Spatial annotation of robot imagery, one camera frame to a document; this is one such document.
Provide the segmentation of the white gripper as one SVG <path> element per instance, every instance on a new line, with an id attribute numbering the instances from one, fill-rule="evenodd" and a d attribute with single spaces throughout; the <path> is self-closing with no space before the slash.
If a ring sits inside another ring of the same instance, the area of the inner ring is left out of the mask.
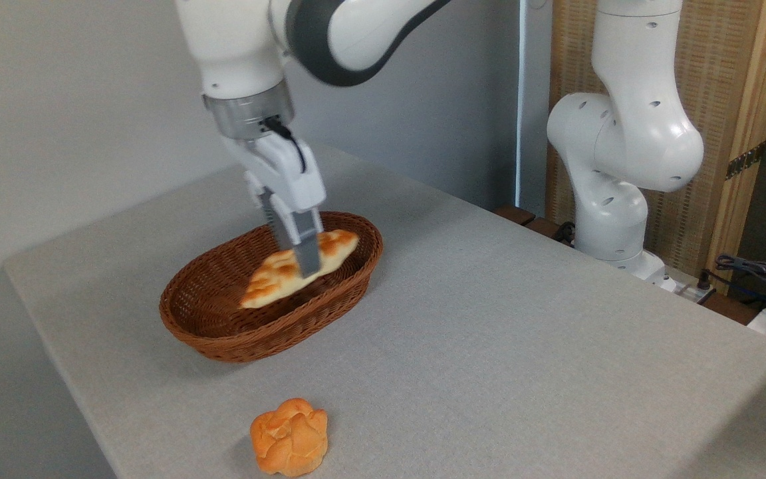
<path id="1" fill-rule="evenodd" d="M 326 199 L 310 146 L 268 133 L 254 140 L 221 137 L 230 154 L 247 170 L 244 180 L 279 249 L 292 249 L 303 278 L 321 270 L 319 240 L 323 226 L 317 207 Z"/>

